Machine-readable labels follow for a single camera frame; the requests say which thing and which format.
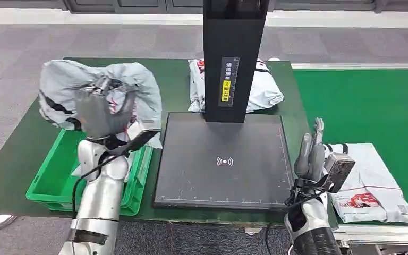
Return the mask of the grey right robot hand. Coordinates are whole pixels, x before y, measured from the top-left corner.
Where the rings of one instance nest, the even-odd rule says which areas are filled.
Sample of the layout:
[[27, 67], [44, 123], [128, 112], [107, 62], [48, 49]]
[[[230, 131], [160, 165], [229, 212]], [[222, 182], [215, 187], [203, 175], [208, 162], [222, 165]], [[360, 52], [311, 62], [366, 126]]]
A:
[[318, 182], [323, 176], [325, 149], [323, 145], [324, 121], [314, 120], [314, 133], [305, 133], [301, 140], [300, 152], [294, 164], [298, 178]]

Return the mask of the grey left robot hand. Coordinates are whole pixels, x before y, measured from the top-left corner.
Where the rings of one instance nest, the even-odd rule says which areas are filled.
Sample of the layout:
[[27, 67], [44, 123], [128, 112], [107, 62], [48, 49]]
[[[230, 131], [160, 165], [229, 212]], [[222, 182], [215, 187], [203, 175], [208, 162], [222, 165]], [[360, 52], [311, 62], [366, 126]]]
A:
[[130, 123], [135, 106], [135, 94], [127, 92], [116, 112], [112, 113], [107, 95], [115, 87], [114, 80], [103, 75], [94, 83], [75, 93], [75, 106], [82, 130], [89, 138], [101, 139], [118, 134]]

